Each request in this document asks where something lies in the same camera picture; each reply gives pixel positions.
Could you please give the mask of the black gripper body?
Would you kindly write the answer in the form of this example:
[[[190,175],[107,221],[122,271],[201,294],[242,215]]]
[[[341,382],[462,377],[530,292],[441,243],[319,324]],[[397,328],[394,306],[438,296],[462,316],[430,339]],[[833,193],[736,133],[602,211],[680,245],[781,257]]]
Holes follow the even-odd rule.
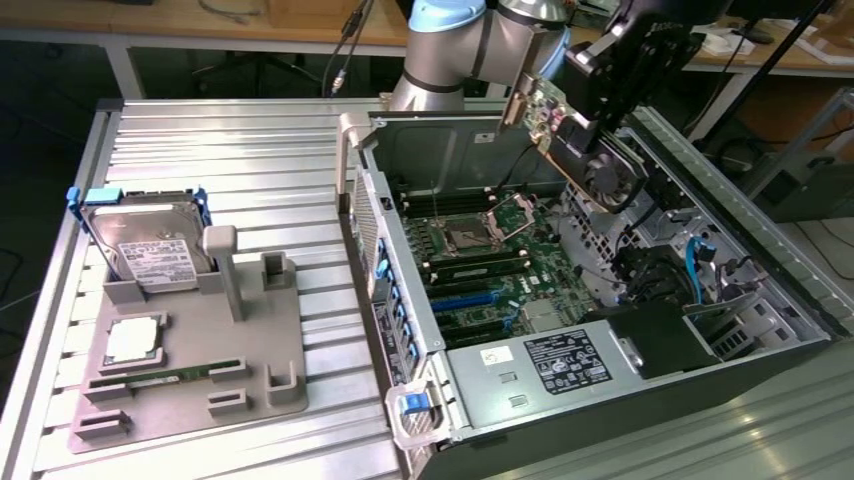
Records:
[[[697,26],[714,23],[730,1],[621,1],[606,24],[617,40],[609,48],[618,70],[681,70],[696,56],[705,35]]]

